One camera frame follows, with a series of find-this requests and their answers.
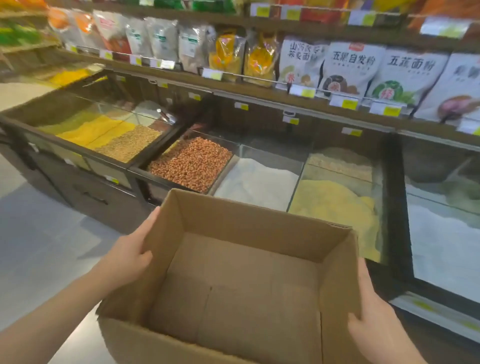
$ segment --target forearm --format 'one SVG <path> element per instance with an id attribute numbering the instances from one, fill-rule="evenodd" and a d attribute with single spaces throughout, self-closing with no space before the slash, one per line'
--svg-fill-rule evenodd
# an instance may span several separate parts
<path id="1" fill-rule="evenodd" d="M 47 364 L 83 318 L 111 290 L 89 272 L 0 333 L 0 358 L 9 364 Z"/>

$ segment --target tile floor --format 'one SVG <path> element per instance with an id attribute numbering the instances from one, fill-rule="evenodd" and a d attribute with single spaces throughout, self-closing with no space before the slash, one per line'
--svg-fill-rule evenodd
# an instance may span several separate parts
<path id="1" fill-rule="evenodd" d="M 0 155 L 0 330 L 86 273 L 119 235 L 38 192 Z M 51 363 L 115 363 L 95 311 Z"/>

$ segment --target wooden shelf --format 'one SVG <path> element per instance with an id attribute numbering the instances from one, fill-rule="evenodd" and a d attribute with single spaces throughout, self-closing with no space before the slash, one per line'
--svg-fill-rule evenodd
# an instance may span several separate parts
<path id="1" fill-rule="evenodd" d="M 3 54 L 9 54 L 39 48 L 57 47 L 59 45 L 60 44 L 57 41 L 46 41 L 38 44 L 27 44 L 24 46 L 0 47 L 0 52 Z"/>
<path id="2" fill-rule="evenodd" d="M 110 61 L 98 56 L 79 54 L 59 49 L 64 56 L 72 60 L 82 60 L 92 63 L 103 63 L 109 68 L 119 72 L 143 74 L 152 78 L 160 78 L 174 83 L 187 84 L 196 87 L 202 87 L 214 92 L 224 92 L 239 97 L 252 97 L 261 102 L 273 103 L 277 108 L 285 109 L 296 108 L 316 113 L 315 116 L 324 119 L 343 119 L 340 121 L 350 121 L 360 123 L 368 123 L 372 126 L 378 126 L 382 129 L 390 129 L 396 131 L 406 131 L 409 133 L 417 133 L 427 136 L 428 138 L 437 138 L 452 141 L 455 143 L 463 143 L 471 146 L 480 147 L 480 138 L 475 135 L 460 133 L 453 126 L 438 124 L 430 121 L 416 121 L 409 119 L 391 118 L 382 115 L 370 114 L 363 110 L 348 110 L 328 105 L 328 100 L 321 98 L 303 98 L 288 95 L 286 91 L 274 88 L 264 88 L 249 83 L 230 83 L 225 81 L 216 81 L 203 78 L 199 75 L 188 72 L 165 71 L 156 68 L 131 65 L 123 61 Z"/>
<path id="3" fill-rule="evenodd" d="M 0 19 L 24 18 L 28 16 L 47 16 L 47 11 L 25 11 L 25 12 L 0 12 Z"/>
<path id="4" fill-rule="evenodd" d="M 345 26 L 318 22 L 298 22 L 261 17 L 237 16 L 213 12 L 190 12 L 174 9 L 157 9 L 151 6 L 123 5 L 116 1 L 91 2 L 76 0 L 50 0 L 50 6 L 77 8 L 87 12 L 103 10 L 119 12 L 128 16 L 144 18 L 152 16 L 161 19 L 179 19 L 203 24 L 228 24 L 246 29 L 255 28 L 298 34 L 325 40 L 345 40 L 415 49 L 440 50 L 448 52 L 480 53 L 480 42 L 475 39 L 451 39 L 425 36 L 408 29 L 378 28 L 365 26 Z"/>

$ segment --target empty cardboard box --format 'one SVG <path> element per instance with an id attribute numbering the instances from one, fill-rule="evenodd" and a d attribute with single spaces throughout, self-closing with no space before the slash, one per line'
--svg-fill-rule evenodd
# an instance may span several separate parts
<path id="1" fill-rule="evenodd" d="M 100 305 L 120 364 L 367 363 L 347 329 L 360 314 L 346 227 L 171 190 L 144 249 L 153 261 Z"/>

